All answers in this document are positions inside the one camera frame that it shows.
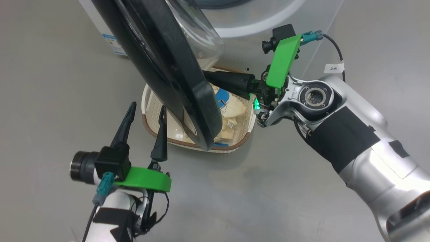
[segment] camera lens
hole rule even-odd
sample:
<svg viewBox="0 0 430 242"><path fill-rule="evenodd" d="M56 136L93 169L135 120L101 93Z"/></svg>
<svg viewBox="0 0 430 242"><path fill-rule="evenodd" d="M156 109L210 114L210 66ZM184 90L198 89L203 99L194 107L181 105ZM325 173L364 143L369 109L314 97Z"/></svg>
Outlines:
<svg viewBox="0 0 430 242"><path fill-rule="evenodd" d="M82 181L81 166L82 166L82 161L84 160L87 154L88 152L78 151L73 157L72 162L70 163L70 178L72 178L72 180Z"/></svg>
<svg viewBox="0 0 430 242"><path fill-rule="evenodd" d="M87 184L94 184L94 161L98 152L79 151L70 163L70 178Z"/></svg>

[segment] green bracket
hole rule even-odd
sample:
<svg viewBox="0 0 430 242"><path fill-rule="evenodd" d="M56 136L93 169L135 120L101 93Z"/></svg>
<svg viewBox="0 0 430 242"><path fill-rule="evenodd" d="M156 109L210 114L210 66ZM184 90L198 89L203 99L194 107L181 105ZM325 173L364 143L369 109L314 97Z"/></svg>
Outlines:
<svg viewBox="0 0 430 242"><path fill-rule="evenodd" d="M170 192L172 180L164 173L142 167L131 167L123 182L114 182L117 186L145 188L160 192Z"/></svg>
<svg viewBox="0 0 430 242"><path fill-rule="evenodd" d="M296 35L279 42L267 75L267 86L278 89L284 86L287 74L300 47L300 39L301 35Z"/></svg>

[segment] clothing tag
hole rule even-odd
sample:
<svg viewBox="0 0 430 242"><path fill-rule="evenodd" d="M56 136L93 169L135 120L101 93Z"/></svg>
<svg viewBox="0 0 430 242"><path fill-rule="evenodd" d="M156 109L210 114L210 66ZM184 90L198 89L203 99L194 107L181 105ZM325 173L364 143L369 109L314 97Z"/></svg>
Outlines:
<svg viewBox="0 0 430 242"><path fill-rule="evenodd" d="M123 47L118 42L117 38L115 38L115 36L109 35L109 34L102 34L102 35L103 35L104 39L111 46L111 49L113 50L113 52L115 52L116 54L119 54L119 55L123 55L123 56L127 55L126 52L124 51Z"/></svg>
<svg viewBox="0 0 430 242"><path fill-rule="evenodd" d="M233 126L234 126L234 124L233 124L232 122L230 122L230 121L229 121L229 122L227 123L227 126L228 126L230 129L232 129L232 128L233 128Z"/></svg>
<svg viewBox="0 0 430 242"><path fill-rule="evenodd" d="M344 62L340 64L327 64L324 73L342 73L345 70Z"/></svg>

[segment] green led light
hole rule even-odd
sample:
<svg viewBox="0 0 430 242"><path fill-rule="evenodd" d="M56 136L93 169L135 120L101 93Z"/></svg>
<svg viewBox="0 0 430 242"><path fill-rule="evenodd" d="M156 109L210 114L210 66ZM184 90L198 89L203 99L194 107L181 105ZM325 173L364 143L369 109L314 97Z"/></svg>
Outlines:
<svg viewBox="0 0 430 242"><path fill-rule="evenodd" d="M260 103L257 99L254 99L254 109L260 109Z"/></svg>

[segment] screw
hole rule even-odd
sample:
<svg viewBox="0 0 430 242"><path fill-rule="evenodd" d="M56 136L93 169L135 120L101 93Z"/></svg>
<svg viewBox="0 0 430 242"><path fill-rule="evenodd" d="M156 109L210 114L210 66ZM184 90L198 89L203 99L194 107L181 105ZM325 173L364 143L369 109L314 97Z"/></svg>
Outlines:
<svg viewBox="0 0 430 242"><path fill-rule="evenodd" d="M269 75L269 72L268 71L266 71L265 73L263 73L263 75L262 75L262 79L263 79L263 81L266 81L267 80L267 76Z"/></svg>

